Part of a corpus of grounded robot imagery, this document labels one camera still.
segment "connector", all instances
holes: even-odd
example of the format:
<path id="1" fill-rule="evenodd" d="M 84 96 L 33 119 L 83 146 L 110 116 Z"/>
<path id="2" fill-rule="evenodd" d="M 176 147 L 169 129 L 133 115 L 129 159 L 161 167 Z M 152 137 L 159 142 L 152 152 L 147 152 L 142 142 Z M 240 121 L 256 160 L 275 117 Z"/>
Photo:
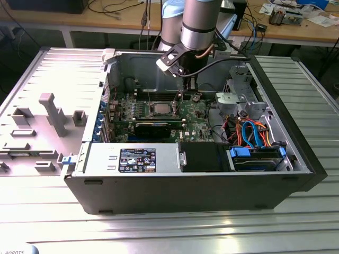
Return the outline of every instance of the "connector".
<path id="1" fill-rule="evenodd" d="M 148 17 L 147 11 L 145 10 L 143 15 L 142 15 L 142 18 L 141 18 L 141 26 L 142 26 L 142 28 L 144 28 L 146 26 L 146 24 L 147 24 L 147 17 Z"/>

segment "metal table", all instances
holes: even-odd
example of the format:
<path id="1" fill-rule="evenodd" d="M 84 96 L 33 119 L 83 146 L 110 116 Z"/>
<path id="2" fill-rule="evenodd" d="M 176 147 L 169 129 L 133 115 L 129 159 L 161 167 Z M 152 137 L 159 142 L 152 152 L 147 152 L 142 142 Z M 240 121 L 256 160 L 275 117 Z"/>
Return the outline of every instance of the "metal table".
<path id="1" fill-rule="evenodd" d="M 61 68 L 67 66 L 74 77 L 83 76 L 88 87 L 95 85 L 101 53 L 41 51 L 0 108 L 0 132 L 5 112 L 17 106 L 20 91 L 47 84 L 37 77 L 52 78 L 54 85 L 59 77 L 59 86 L 67 91 L 70 83 L 64 76 L 69 71 Z M 39 175 L 27 170 L 0 177 L 2 240 L 32 243 L 42 254 L 338 253 L 338 107 L 301 63 L 276 57 L 258 60 L 329 174 L 314 189 L 293 194 L 274 210 L 104 216 L 83 211 L 63 181 L 65 172 Z M 286 78 L 295 81 L 285 84 Z"/>

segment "white paper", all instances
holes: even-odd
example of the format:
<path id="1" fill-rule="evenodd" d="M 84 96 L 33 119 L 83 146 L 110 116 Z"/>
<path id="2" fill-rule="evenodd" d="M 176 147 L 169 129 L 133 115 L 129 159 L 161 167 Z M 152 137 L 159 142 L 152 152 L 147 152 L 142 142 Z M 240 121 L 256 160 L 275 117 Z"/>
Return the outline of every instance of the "white paper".
<path id="1" fill-rule="evenodd" d="M 321 25 L 325 28 L 331 26 L 334 24 L 334 21 L 327 18 L 327 17 L 324 17 L 324 16 L 316 16 L 316 17 L 312 17 L 310 19 L 308 19 L 309 21 L 317 24 L 317 25 Z"/>
<path id="2" fill-rule="evenodd" d="M 266 15 L 271 15 L 274 7 L 275 7 L 274 4 L 263 4 L 263 6 L 261 7 L 259 13 L 266 14 Z"/>

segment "power supply label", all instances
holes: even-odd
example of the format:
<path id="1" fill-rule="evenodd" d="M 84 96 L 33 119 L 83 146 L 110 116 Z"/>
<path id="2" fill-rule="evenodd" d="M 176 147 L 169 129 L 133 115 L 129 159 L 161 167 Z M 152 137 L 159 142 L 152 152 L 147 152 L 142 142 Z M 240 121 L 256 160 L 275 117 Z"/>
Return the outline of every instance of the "power supply label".
<path id="1" fill-rule="evenodd" d="M 119 172 L 154 173 L 156 172 L 155 149 L 121 149 Z"/>

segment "desk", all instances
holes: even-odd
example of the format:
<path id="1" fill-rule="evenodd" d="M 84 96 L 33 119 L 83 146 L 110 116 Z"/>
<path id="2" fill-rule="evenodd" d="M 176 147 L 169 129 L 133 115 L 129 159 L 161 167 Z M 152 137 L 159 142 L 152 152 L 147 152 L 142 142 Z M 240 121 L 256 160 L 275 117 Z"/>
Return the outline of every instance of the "desk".
<path id="1" fill-rule="evenodd" d="M 103 0 L 104 4 L 110 4 L 112 2 L 113 0 Z M 124 4 L 119 5 L 119 8 L 124 8 L 136 3 L 137 0 L 128 0 Z M 263 3 L 265 3 L 265 0 L 249 0 L 249 7 L 252 10 L 252 14 L 257 18 L 258 22 L 268 26 L 266 36 L 263 40 L 264 42 L 331 47 L 339 36 L 338 26 L 324 28 L 308 20 L 303 20 L 301 26 L 269 25 L 267 15 L 258 14 L 254 11 L 256 6 L 262 5 Z M 91 7 L 95 10 L 101 11 L 100 1 L 96 1 L 91 5 Z M 70 35 L 71 31 L 139 34 L 141 29 L 141 16 L 144 12 L 145 5 L 142 4 L 121 11 L 121 20 L 116 20 L 115 18 L 106 16 L 102 13 L 94 13 L 89 9 L 86 9 L 81 15 L 34 11 L 12 11 L 9 7 L 7 7 L 7 9 L 10 14 L 25 28 L 61 31 L 66 47 L 73 48 L 74 43 L 72 36 Z M 339 11 L 339 7 L 331 5 L 327 8 L 327 11 Z M 8 17 L 4 10 L 0 10 L 0 26 L 13 25 L 16 24 Z M 150 35 L 156 35 L 159 29 L 159 4 L 152 4 Z M 251 36 L 251 31 L 247 27 L 246 22 L 243 22 L 239 31 L 233 31 L 231 33 L 230 39 L 234 40 L 237 45 L 249 36 Z"/>

